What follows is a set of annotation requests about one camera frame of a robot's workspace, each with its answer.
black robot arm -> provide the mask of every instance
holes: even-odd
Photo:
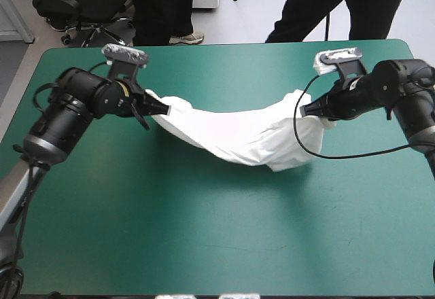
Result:
[[[168,114],[170,107],[148,95],[136,81],[148,56],[136,49],[108,44],[103,48],[109,75],[100,77],[79,68],[64,71],[54,83],[45,110],[24,138],[21,159],[0,180],[0,294],[15,298],[22,286],[23,271],[16,262],[23,256],[20,240],[27,208],[45,174],[65,161],[90,123],[106,114],[136,117],[149,128],[144,116]],[[18,238],[16,230],[20,225]]]
[[[358,69],[363,67],[361,56],[350,56],[349,49],[337,50],[333,59],[328,59],[325,54],[317,59],[321,65],[336,66],[333,71],[339,70],[341,78],[329,92],[302,106],[302,116],[352,120],[365,112],[383,107],[388,120],[394,113],[409,144],[425,154],[435,175],[433,67],[422,60],[385,60],[379,62],[372,73],[364,73],[364,70]]]

person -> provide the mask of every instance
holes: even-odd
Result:
[[[287,0],[266,43],[301,42],[343,0]],[[385,39],[401,0],[345,0],[349,39]]]
[[[192,0],[132,0],[134,46],[199,44],[204,34],[193,30]]]

office chair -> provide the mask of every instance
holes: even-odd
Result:
[[[104,33],[116,43],[125,45],[125,41],[118,35],[108,31],[106,26],[114,22],[127,21],[129,27],[131,18],[114,16],[125,10],[127,0],[33,0],[33,7],[37,13],[45,17],[53,29],[64,31],[61,37],[63,44],[71,43],[72,31],[91,30],[82,43],[87,48],[98,33]]]

chair base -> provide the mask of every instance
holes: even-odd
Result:
[[[110,39],[112,39],[115,43],[125,46],[126,42],[115,33],[112,33],[111,31],[107,30],[106,27],[109,25],[115,23],[115,22],[125,22],[127,21],[129,27],[133,27],[132,24],[132,18],[131,17],[117,17],[114,18],[112,21],[108,23],[85,23],[85,22],[79,22],[75,25],[69,25],[66,26],[64,35],[60,38],[62,43],[65,46],[68,46],[73,41],[73,37],[71,34],[73,32],[80,32],[80,31],[90,31],[87,38],[82,42],[81,47],[87,48],[91,44],[92,40],[97,36],[99,33],[103,33],[104,35],[108,36]]]

chair wheel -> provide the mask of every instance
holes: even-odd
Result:
[[[67,46],[68,44],[71,44],[72,40],[71,40],[71,36],[69,35],[64,35],[60,38],[60,40],[62,41],[64,46]]]
[[[0,268],[0,294],[1,297],[4,298],[6,291],[6,283],[10,278],[10,268],[11,266],[7,265],[3,268]],[[9,293],[7,294],[7,299],[16,299],[20,294],[22,282],[24,281],[24,274],[22,269],[17,266],[14,273],[14,278],[12,279],[12,284],[9,288]]]

